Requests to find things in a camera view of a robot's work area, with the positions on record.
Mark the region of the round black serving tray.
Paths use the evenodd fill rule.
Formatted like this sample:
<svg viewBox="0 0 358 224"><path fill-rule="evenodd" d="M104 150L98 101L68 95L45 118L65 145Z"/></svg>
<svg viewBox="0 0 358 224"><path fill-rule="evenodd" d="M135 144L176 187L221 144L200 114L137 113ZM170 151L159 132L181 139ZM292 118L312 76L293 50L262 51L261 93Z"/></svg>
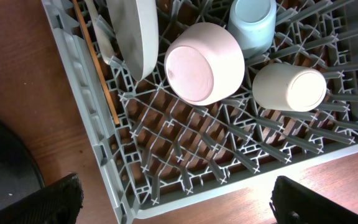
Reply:
<svg viewBox="0 0 358 224"><path fill-rule="evenodd" d="M29 149L0 121L0 210L44 187L44 178Z"/></svg>

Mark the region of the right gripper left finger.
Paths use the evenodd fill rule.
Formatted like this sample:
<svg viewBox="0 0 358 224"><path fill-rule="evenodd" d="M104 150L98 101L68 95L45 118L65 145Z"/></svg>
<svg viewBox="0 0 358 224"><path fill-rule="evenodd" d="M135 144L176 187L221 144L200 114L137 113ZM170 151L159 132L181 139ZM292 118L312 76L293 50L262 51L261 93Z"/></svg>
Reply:
<svg viewBox="0 0 358 224"><path fill-rule="evenodd" d="M83 208L83 189L76 173L0 210L0 224L74 224Z"/></svg>

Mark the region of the wooden chopstick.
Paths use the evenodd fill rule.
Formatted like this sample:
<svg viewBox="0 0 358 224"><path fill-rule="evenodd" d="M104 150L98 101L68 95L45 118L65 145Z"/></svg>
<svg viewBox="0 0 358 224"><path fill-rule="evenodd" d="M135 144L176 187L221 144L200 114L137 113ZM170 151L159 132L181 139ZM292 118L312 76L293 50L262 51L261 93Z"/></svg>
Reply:
<svg viewBox="0 0 358 224"><path fill-rule="evenodd" d="M107 101L108 106L109 106L109 110L110 110L112 118L114 120L114 124L120 124L118 115L116 113L116 109L114 107L114 103L113 103L112 98L111 98L111 94L110 94L109 89L108 89L108 85L106 83L103 71L101 69L101 66L100 66L100 63L99 63L99 60L98 60L98 57L97 57L96 52L94 50L93 43L91 41L91 37L90 37L89 32L88 32L88 28L86 27L85 20L83 18L81 9L80 9L80 7L78 5L78 1L77 0L72 0L72 3L74 5L74 9L75 9L78 21L80 23L80 27L81 27L81 30L83 32L83 37L85 38L85 41L86 41L87 46L89 48L89 52L91 54L91 58L93 60L94 66L96 68L96 72L98 74L98 78L99 78L101 87L103 89L103 93L105 95L106 101Z"/></svg>

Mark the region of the grey dinner plate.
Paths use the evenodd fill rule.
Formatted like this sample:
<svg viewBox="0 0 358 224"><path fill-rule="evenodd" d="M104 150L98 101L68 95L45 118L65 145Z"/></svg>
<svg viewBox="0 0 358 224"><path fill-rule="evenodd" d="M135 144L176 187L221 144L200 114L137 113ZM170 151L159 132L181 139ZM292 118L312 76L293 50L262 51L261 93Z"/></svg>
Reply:
<svg viewBox="0 0 358 224"><path fill-rule="evenodd" d="M150 75L158 57L158 17L154 0L107 0L121 55L131 76Z"/></svg>

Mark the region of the pink bowl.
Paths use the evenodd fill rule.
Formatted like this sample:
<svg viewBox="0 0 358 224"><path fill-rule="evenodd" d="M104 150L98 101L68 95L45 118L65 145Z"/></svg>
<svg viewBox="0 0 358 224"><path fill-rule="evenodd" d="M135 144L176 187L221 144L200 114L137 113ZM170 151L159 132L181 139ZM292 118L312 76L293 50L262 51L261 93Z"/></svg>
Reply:
<svg viewBox="0 0 358 224"><path fill-rule="evenodd" d="M245 60L239 44L225 28L200 22L169 46L164 70L170 87L182 100L205 106L239 89Z"/></svg>

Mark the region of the light blue cup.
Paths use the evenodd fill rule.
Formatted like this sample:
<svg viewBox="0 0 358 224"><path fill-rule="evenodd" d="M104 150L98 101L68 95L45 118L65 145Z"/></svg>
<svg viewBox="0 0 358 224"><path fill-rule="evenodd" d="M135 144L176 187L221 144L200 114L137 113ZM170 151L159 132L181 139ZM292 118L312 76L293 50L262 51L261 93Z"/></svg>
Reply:
<svg viewBox="0 0 358 224"><path fill-rule="evenodd" d="M275 0L234 0L231 4L227 29L245 59L263 54L271 47L276 12Z"/></svg>

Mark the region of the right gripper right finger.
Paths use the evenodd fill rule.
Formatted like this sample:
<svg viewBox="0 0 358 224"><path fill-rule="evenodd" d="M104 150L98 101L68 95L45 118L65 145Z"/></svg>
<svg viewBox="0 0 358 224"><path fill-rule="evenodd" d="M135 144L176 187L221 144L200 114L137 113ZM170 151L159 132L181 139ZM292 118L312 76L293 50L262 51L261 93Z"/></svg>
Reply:
<svg viewBox="0 0 358 224"><path fill-rule="evenodd" d="M358 214L284 175L277 177L269 205L277 223L358 223Z"/></svg>

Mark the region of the grey dishwasher rack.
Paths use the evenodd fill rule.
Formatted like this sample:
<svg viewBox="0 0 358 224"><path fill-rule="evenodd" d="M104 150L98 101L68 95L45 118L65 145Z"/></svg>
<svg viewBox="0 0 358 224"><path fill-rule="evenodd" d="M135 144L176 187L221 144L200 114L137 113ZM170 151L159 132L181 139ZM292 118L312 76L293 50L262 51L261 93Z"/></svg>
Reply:
<svg viewBox="0 0 358 224"><path fill-rule="evenodd" d="M358 1L278 1L272 45L246 61L239 89L193 106L163 58L193 24L225 27L230 1L153 1L158 59L135 80L116 50L105 1L44 1L55 42L119 223L132 223L358 152ZM315 68L327 97L309 112L266 110L251 92L270 63Z"/></svg>

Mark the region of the white cup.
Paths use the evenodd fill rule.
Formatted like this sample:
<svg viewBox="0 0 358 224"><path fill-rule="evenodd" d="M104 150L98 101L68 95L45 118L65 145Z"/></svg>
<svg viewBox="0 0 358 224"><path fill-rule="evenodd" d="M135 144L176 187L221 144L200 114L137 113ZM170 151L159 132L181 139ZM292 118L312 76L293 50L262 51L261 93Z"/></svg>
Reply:
<svg viewBox="0 0 358 224"><path fill-rule="evenodd" d="M313 110L324 100L326 90L326 80L319 71L283 63L265 66L252 83L254 100L268 110Z"/></svg>

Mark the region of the white plastic fork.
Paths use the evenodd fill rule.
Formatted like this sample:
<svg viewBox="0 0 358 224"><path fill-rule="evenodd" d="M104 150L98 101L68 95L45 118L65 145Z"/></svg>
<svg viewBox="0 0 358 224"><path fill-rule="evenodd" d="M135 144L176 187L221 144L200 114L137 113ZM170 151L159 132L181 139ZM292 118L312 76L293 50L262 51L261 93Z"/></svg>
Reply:
<svg viewBox="0 0 358 224"><path fill-rule="evenodd" d="M113 50L109 36L101 27L103 18L101 17L101 15L99 15L96 6L92 0L85 0L85 3L91 17L96 41L98 43L103 61L104 63L110 65L112 58L116 56L116 53Z"/></svg>

